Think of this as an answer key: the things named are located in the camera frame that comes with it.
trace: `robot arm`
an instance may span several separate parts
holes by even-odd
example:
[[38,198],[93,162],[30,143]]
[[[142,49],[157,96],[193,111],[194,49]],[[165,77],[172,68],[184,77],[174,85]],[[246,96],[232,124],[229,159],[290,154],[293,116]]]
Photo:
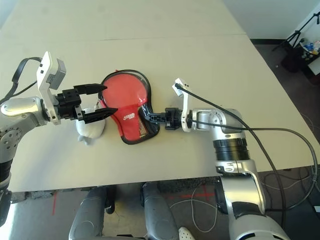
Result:
[[[189,85],[182,79],[178,78],[175,83],[189,90]],[[221,213],[228,214],[230,239],[289,240],[284,230],[265,215],[265,196],[255,162],[247,150],[244,131],[198,122],[238,128],[242,128],[242,124],[215,108],[188,111],[186,93],[175,85],[172,87],[179,97],[184,97],[183,110],[166,108],[163,113],[150,114],[148,120],[165,124],[167,130],[182,128],[184,132],[196,130],[210,133],[216,154],[216,171],[221,174],[215,179],[217,207]],[[228,110],[241,117],[235,109]]]
[[47,122],[61,124],[61,119],[92,123],[107,118],[117,111],[116,108],[97,109],[85,113],[81,109],[81,94],[96,94],[107,87],[101,84],[74,86],[53,95],[50,89],[57,90],[66,74],[63,61],[53,60],[46,52],[36,72],[37,86],[42,97],[14,98],[0,106],[0,226],[7,218],[11,192],[8,191],[10,168],[22,137],[35,127]]

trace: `white sneaker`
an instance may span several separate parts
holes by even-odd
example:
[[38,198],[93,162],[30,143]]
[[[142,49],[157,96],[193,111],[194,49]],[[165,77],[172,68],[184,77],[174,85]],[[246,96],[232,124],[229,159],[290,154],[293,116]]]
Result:
[[179,240],[195,240],[191,232],[184,226],[179,228]]

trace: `gray floor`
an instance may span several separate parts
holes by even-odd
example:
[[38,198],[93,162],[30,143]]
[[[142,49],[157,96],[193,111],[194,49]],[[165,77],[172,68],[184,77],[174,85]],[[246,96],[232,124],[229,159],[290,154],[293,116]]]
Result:
[[[309,81],[301,72],[289,73],[283,69],[280,61],[286,53],[282,49],[271,52],[272,47],[272,45],[256,46],[297,109],[304,116],[307,116],[305,117],[306,122],[310,126],[313,124],[313,127],[310,128],[317,139],[320,140],[320,128],[318,128],[320,126],[320,110],[318,108],[318,100],[320,100],[319,87],[309,84]],[[299,169],[280,172],[286,176],[299,178]],[[267,173],[262,172],[259,174],[261,181],[264,181],[263,176]],[[306,174],[306,169],[303,168],[301,175],[306,176]],[[268,185],[277,187],[273,176],[268,177],[266,181]],[[206,184],[205,186],[200,185],[198,187],[195,199],[215,205],[214,187],[211,183],[211,178],[163,181],[159,184],[159,188],[168,204],[172,205],[173,203],[189,199],[194,188],[202,182]],[[294,182],[294,180],[283,179],[285,187],[290,186]],[[310,180],[304,180],[303,184],[307,188]],[[106,214],[104,218],[103,234],[105,236],[132,234],[135,237],[143,237],[146,234],[144,209],[140,206],[140,185],[140,183],[134,183],[118,186],[115,213],[112,215]],[[269,192],[273,207],[280,207],[279,191],[269,188]],[[288,205],[297,202],[304,194],[300,182],[285,190],[285,193]],[[15,214],[12,219],[12,229],[14,230],[11,232],[9,239],[68,239],[73,218],[85,195],[85,191],[79,190],[70,192],[59,191],[56,197],[27,199],[15,204]],[[270,207],[271,198],[268,194],[266,194],[266,198],[267,206]],[[317,191],[313,192],[310,201],[313,205],[320,205],[320,193]],[[197,240],[229,239],[228,219],[227,216],[221,213],[217,215],[215,228],[209,233],[202,233],[193,224],[191,203],[189,201],[173,206],[172,212],[178,227],[187,227]],[[279,213],[270,213],[270,216],[276,221],[280,221],[281,215]],[[194,204],[194,218],[200,229],[207,230],[210,228],[214,217],[214,209],[201,203]],[[287,213],[285,231],[292,240],[320,239],[319,227],[320,221],[307,201]]]

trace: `table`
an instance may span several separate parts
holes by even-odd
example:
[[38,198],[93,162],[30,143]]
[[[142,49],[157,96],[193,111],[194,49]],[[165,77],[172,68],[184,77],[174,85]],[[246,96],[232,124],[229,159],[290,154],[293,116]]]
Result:
[[[317,140],[244,31],[220,0],[21,0],[0,33],[0,95],[11,86],[21,59],[45,51],[65,63],[58,92],[100,83],[114,70],[134,69],[151,84],[155,112],[182,108],[172,90],[176,78],[192,91],[241,112],[252,127],[286,127]],[[34,81],[28,63],[20,88]],[[34,87],[22,97],[39,95]],[[97,96],[82,98],[91,107]],[[208,107],[192,99],[190,108]],[[285,132],[257,132],[277,169],[312,164],[307,146]],[[93,145],[77,141],[75,122],[48,123],[27,133],[11,168],[13,192],[217,175],[206,132],[167,131],[137,145],[122,142],[111,118]],[[254,139],[248,150],[258,171],[270,166]]]

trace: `white plush toy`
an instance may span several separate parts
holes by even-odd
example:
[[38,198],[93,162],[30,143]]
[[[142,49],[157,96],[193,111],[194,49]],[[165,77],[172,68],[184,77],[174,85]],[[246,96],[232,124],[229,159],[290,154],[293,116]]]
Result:
[[[93,113],[99,106],[95,105],[93,108],[85,108],[86,114]],[[85,145],[89,145],[92,139],[97,139],[101,136],[106,125],[106,120],[95,121],[85,124],[85,121],[75,121],[75,127],[79,134],[78,141],[84,141]]]

